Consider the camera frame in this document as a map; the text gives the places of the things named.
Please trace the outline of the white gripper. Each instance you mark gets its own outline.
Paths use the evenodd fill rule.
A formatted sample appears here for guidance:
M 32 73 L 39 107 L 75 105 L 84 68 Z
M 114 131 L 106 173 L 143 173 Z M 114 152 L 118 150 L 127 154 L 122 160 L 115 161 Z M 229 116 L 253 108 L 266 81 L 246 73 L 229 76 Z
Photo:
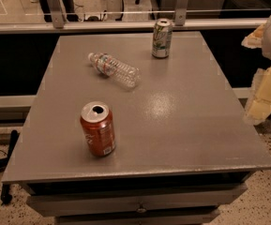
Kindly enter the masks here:
M 257 49 L 262 47 L 263 56 L 271 60 L 271 15 L 265 25 L 261 24 L 244 37 L 241 45 Z M 271 67 L 258 68 L 254 74 L 250 94 L 245 105 L 245 122 L 259 125 L 271 114 Z

